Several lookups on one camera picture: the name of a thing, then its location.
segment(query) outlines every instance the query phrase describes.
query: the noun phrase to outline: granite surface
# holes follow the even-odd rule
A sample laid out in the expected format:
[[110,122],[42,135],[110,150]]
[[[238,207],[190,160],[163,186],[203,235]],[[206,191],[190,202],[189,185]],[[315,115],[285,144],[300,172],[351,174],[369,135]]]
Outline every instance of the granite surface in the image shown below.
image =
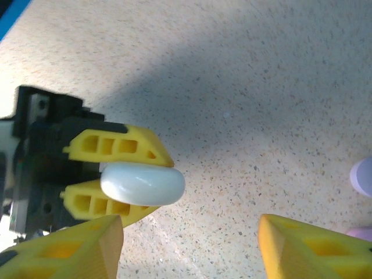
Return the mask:
[[14,89],[86,100],[155,131],[182,200],[125,230],[118,278],[264,278],[263,213],[372,223],[348,179],[372,155],[372,4],[34,0],[0,45]]

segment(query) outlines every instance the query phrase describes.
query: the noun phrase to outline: white object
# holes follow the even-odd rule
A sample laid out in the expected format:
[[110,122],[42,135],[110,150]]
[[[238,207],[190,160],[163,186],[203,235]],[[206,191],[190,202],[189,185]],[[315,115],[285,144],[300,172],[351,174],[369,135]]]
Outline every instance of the white object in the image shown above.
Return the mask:
[[108,197],[141,206],[177,202],[185,191],[185,178],[176,169],[138,163],[111,163],[101,175],[101,188]]
[[372,157],[357,162],[350,171],[354,189],[372,198]]

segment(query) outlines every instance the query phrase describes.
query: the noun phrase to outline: yellow 3d-printed part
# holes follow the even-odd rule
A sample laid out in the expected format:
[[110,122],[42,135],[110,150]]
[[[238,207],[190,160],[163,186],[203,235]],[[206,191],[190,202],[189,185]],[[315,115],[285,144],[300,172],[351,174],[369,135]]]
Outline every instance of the yellow 3d-printed part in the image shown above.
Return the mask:
[[91,220],[104,215],[118,214],[123,227],[141,220],[159,208],[114,201],[102,192],[99,180],[67,186],[61,193],[61,198],[65,208],[77,220]]
[[259,245],[268,279],[372,278],[372,242],[264,214]]
[[63,148],[70,160],[84,162],[133,162],[173,167],[160,139],[149,129],[126,125],[126,134],[84,130]]
[[120,217],[105,216],[8,248],[0,278],[115,279],[122,245]]

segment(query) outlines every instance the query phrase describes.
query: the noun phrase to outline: rectangular hole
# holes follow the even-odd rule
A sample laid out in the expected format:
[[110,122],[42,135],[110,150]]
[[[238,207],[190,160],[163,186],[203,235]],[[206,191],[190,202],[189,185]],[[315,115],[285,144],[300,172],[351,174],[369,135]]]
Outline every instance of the rectangular hole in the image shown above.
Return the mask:
[[111,155],[112,154],[112,146],[114,144],[114,140],[111,138],[104,138],[102,140],[101,145],[101,153],[104,155]]
[[130,211],[130,205],[127,203],[113,202],[112,203],[112,214],[119,214],[128,216]]
[[119,145],[119,153],[135,153],[137,151],[137,141],[122,139]]
[[74,206],[82,212],[88,212],[91,205],[91,196],[77,195],[74,199]]
[[94,203],[93,213],[94,214],[106,214],[107,199],[96,199]]
[[89,137],[85,138],[83,141],[82,146],[83,151],[89,153],[95,153],[98,149],[98,136],[97,135],[90,135]]
[[330,239],[306,239],[306,245],[318,256],[347,256],[350,252],[342,244]]
[[81,242],[58,242],[49,244],[39,255],[53,259],[67,259],[71,257],[81,246]]
[[56,273],[56,269],[48,267],[22,267],[16,274],[12,274],[8,279],[48,279]]
[[331,267],[342,279],[372,278],[372,264],[345,262]]
[[156,159],[156,156],[154,153],[152,153],[151,151],[147,152],[147,158],[150,158],[150,159]]

